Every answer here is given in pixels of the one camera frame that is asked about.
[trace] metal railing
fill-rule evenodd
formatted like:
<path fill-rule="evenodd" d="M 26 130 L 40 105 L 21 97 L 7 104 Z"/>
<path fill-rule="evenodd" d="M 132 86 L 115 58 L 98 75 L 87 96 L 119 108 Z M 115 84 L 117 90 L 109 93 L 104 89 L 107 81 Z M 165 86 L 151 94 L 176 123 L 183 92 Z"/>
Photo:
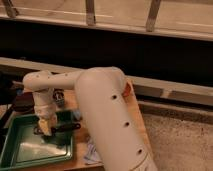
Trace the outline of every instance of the metal railing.
<path fill-rule="evenodd" d="M 83 27 L 83 28 L 92 28 L 92 29 L 102 29 L 102 30 L 112 30 L 112 31 L 121 31 L 121 32 L 130 32 L 130 33 L 139 33 L 139 34 L 148 34 L 148 35 L 160 35 L 160 36 L 168 36 L 168 37 L 181 37 L 181 38 L 190 38 L 190 39 L 199 39 L 199 40 L 208 40 L 208 41 L 213 41 L 213 29 L 211 31 L 211 28 L 213 28 L 213 24 L 200 24 L 200 23 L 187 23 L 187 22 L 176 22 L 176 23 L 170 23 L 170 26 L 163 26 L 159 27 L 157 17 L 162 17 L 161 14 L 159 14 L 160 9 L 166 9 L 167 6 L 165 7 L 165 3 L 168 3 L 167 1 L 161 1 L 161 0 L 150 0 L 150 5 L 146 6 L 145 9 L 148 10 L 148 16 L 141 14 L 142 18 L 137 18 L 137 16 L 129 16 L 128 14 L 125 14 L 124 18 L 118 18 L 118 20 L 113 21 L 113 22 L 99 22 L 98 19 L 101 15 L 98 15 L 95 13 L 95 7 L 97 7 L 97 2 L 95 0 L 85 0 L 85 12 L 81 13 L 81 17 L 85 15 L 85 20 L 76 20 L 74 18 L 68 18 L 68 19 L 58 19 L 58 18 L 47 18 L 47 17 L 41 17 L 41 16 L 26 16 L 22 15 L 19 10 L 24 10 L 25 8 L 23 7 L 16 7 L 13 5 L 12 0 L 0 0 L 2 1 L 2 4 L 6 10 L 6 14 L 2 15 L 0 14 L 0 19 L 12 19 L 12 20 L 21 20 L 21 21 L 32 21 L 32 22 L 41 22 L 41 23 L 48 23 L 48 24 L 57 24 L 57 25 L 65 25 L 65 26 L 72 26 L 72 27 Z M 34 9 L 34 8 L 26 8 L 27 10 L 32 10 L 32 11 L 39 11 L 39 9 Z M 57 13 L 59 14 L 61 11 L 54 11 L 54 10 L 40 10 L 43 12 L 51 11 L 52 13 Z M 165 21 L 167 20 L 167 17 L 172 16 L 173 11 L 166 16 L 163 16 L 165 18 Z M 63 14 L 72 14 L 72 12 L 68 11 L 62 11 Z M 129 23 L 119 23 L 119 20 L 126 19 L 125 17 L 129 17 L 128 21 L 134 20 L 137 18 L 137 22 L 140 22 L 141 20 L 145 20 L 145 24 L 129 24 Z M 177 28 L 175 29 L 174 25 L 179 24 L 179 26 L 183 26 L 183 29 Z M 195 27 L 203 27 L 200 31 L 198 29 L 193 29 Z"/>

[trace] glass railing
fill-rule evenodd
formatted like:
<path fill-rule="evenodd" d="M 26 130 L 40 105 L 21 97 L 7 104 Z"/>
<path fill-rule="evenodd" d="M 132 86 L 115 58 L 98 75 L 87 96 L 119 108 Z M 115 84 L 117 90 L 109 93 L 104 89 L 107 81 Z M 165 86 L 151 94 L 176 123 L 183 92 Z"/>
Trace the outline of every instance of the glass railing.
<path fill-rule="evenodd" d="M 0 17 L 213 40 L 213 0 L 0 0 Z"/>

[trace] cloth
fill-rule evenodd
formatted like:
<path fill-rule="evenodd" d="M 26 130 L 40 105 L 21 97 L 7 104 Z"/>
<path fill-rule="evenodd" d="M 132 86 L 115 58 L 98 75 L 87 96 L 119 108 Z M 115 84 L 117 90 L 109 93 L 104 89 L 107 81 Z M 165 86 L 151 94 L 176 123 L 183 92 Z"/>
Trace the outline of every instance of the cloth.
<path fill-rule="evenodd" d="M 85 164 L 88 164 L 88 165 L 101 163 L 101 158 L 95 148 L 95 145 L 91 137 L 88 138 L 87 152 L 84 156 L 84 162 Z"/>

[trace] hole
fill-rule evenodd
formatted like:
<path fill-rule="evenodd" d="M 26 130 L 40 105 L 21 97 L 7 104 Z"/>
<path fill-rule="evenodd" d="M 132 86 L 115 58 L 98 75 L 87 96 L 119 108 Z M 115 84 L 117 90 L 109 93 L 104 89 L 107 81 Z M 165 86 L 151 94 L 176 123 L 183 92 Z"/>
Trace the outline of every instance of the hole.
<path fill-rule="evenodd" d="M 142 149 L 138 150 L 137 154 L 140 155 L 142 153 Z"/>
<path fill-rule="evenodd" d="M 113 95 L 113 96 L 111 97 L 111 99 L 112 99 L 112 100 L 115 100 L 115 99 L 117 99 L 117 96 L 116 96 L 116 95 Z"/>
<path fill-rule="evenodd" d="M 126 122 L 125 124 L 124 124 L 124 127 L 128 127 L 129 126 L 129 122 Z"/>

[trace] metal bar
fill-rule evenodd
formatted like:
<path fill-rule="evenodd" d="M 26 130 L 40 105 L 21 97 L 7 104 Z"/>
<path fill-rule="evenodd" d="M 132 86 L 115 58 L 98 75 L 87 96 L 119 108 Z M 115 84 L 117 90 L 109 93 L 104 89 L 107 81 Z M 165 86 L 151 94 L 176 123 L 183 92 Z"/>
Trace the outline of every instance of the metal bar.
<path fill-rule="evenodd" d="M 49 70 L 54 73 L 79 71 L 79 68 L 44 64 L 0 57 L 0 71 L 5 74 L 23 77 L 37 70 Z M 194 104 L 213 106 L 213 87 L 162 81 L 150 78 L 128 76 L 137 95 L 177 100 Z"/>
<path fill-rule="evenodd" d="M 17 15 L 19 15 L 18 10 L 13 6 L 11 0 L 2 0 L 2 3 L 5 6 L 8 17 L 15 18 Z"/>
<path fill-rule="evenodd" d="M 95 25 L 95 3 L 94 0 L 86 0 L 86 23 L 89 26 Z"/>
<path fill-rule="evenodd" d="M 155 21 L 157 19 L 158 11 L 160 8 L 161 0 L 152 0 L 149 10 L 149 16 L 146 22 L 146 31 L 153 32 L 155 28 Z"/>

